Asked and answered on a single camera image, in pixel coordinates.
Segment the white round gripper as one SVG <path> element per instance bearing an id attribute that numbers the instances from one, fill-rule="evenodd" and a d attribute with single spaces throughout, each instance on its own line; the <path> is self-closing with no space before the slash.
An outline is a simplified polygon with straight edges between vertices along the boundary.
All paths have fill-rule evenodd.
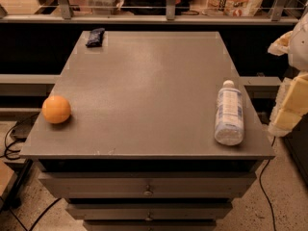
<path id="1" fill-rule="evenodd" d="M 274 56 L 288 54 L 289 65 L 308 71 L 308 13 L 293 31 L 273 42 L 268 52 Z M 285 78 L 275 99 L 269 118 L 269 132 L 276 137 L 289 134 L 308 113 L 308 72 L 300 72 L 294 79 Z"/>

